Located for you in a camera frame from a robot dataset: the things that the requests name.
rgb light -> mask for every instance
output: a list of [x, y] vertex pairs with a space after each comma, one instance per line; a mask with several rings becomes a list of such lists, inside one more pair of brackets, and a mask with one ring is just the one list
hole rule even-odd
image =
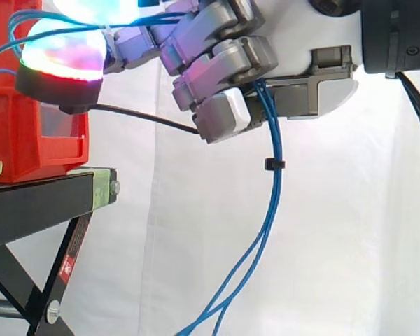
[[137, 0], [55, 0], [65, 15], [97, 25], [128, 24], [140, 17]]
[[[77, 27], [51, 19], [38, 21], [29, 36]], [[60, 78], [96, 81], [103, 78], [107, 48], [100, 31], [62, 34], [28, 42], [21, 62], [28, 68]]]

sticker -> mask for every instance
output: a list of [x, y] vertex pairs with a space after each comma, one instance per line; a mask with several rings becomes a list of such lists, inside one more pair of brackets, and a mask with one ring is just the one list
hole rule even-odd
[[75, 261], [76, 260], [73, 259], [70, 255], [66, 255], [64, 261], [62, 262], [61, 270], [59, 271], [59, 277], [66, 285], [70, 280], [73, 267], [75, 266]]

red container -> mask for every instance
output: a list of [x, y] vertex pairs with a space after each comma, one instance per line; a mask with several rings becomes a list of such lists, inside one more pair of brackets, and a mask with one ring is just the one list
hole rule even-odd
[[[18, 10], [41, 9], [41, 0], [0, 0], [0, 46], [8, 41], [8, 19]], [[23, 24], [17, 37], [28, 34]], [[17, 70], [12, 51], [0, 54], [0, 68]], [[1, 183], [61, 176], [89, 158], [88, 115], [68, 116], [14, 90], [15, 79], [0, 74]]]

bolt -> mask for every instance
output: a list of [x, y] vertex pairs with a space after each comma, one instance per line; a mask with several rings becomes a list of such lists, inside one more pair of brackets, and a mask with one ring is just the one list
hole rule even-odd
[[406, 50], [406, 53], [407, 53], [409, 56], [415, 56], [415, 55], [418, 55], [418, 54], [420, 53], [420, 48], [418, 48], [418, 47], [409, 47], [409, 48]]
[[61, 316], [61, 304], [59, 301], [52, 301], [47, 308], [47, 322], [49, 324], [55, 324], [58, 318]]
[[121, 191], [121, 184], [119, 181], [112, 181], [111, 182], [111, 194], [113, 196], [117, 196], [118, 194], [120, 194]]

silver bolt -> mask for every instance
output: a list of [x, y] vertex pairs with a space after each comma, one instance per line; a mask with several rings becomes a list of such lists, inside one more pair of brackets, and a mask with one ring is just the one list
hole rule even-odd
[[61, 316], [61, 304], [59, 301], [52, 301], [47, 308], [47, 322], [49, 324], [55, 324], [58, 318]]
[[120, 194], [121, 191], [121, 184], [119, 181], [112, 181], [111, 182], [111, 194], [117, 196]]

